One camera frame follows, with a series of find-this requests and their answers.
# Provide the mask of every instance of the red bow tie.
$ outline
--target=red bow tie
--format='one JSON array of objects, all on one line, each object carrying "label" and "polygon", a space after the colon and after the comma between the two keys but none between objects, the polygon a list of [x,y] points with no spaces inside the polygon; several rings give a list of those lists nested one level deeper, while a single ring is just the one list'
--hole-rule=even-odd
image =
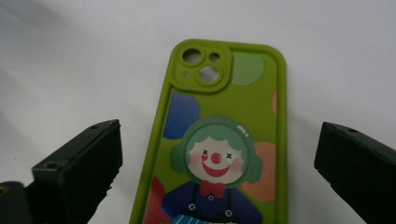
[{"label": "red bow tie", "polygon": [[222,183],[212,184],[207,180],[203,180],[200,187],[200,192],[203,196],[213,194],[219,199],[224,197],[225,185]]}]

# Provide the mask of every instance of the black plastic jaw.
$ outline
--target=black plastic jaw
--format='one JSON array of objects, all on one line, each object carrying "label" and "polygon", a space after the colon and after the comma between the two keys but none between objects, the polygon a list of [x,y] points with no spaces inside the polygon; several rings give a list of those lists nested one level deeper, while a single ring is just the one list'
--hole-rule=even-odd
[{"label": "black plastic jaw", "polygon": [[396,151],[354,129],[323,123],[315,168],[367,223],[396,223]]},{"label": "black plastic jaw", "polygon": [[27,188],[0,183],[0,222],[88,223],[121,166],[119,121],[92,125],[34,166]]}]

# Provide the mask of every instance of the green headphones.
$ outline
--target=green headphones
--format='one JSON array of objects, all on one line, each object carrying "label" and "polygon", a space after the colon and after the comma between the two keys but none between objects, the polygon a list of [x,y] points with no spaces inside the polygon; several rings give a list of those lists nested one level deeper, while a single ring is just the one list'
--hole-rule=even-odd
[{"label": "green headphones", "polygon": [[199,183],[201,179],[192,174],[188,168],[191,159],[188,152],[195,143],[203,142],[207,137],[217,141],[227,140],[233,149],[241,151],[244,161],[243,174],[233,183],[227,184],[227,188],[236,187],[245,181],[249,183],[259,181],[263,164],[262,159],[255,153],[253,140],[241,124],[224,117],[209,117],[194,122],[185,132],[181,144],[172,148],[172,168],[177,172],[187,172],[192,180]]}]

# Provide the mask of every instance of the screw hole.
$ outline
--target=screw hole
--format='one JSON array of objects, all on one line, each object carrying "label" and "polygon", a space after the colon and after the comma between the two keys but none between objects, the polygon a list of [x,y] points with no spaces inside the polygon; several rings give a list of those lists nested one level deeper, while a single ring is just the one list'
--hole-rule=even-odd
[{"label": "screw hole", "polygon": [[59,163],[56,161],[49,161],[44,164],[44,167],[49,169],[56,169],[59,167]]},{"label": "screw hole", "polygon": [[348,131],[350,132],[350,133],[357,133],[358,131],[356,131],[355,129],[348,129]]},{"label": "screw hole", "polygon": [[0,186],[0,198],[5,196],[9,191],[9,186]]}]

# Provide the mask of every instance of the camera cutout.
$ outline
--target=camera cutout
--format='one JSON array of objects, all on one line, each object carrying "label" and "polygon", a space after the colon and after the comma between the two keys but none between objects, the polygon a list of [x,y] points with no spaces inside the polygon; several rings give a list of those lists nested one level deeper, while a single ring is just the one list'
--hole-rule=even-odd
[{"label": "camera cutout", "polygon": [[216,52],[213,52],[213,53],[209,54],[209,59],[212,62],[216,62],[220,59],[220,55],[217,54]]},{"label": "camera cutout", "polygon": [[205,66],[199,72],[201,81],[207,84],[212,84],[219,79],[219,71],[214,66]]},{"label": "camera cutout", "polygon": [[186,63],[196,64],[202,59],[201,51],[198,49],[187,49],[183,53],[183,60]]}]

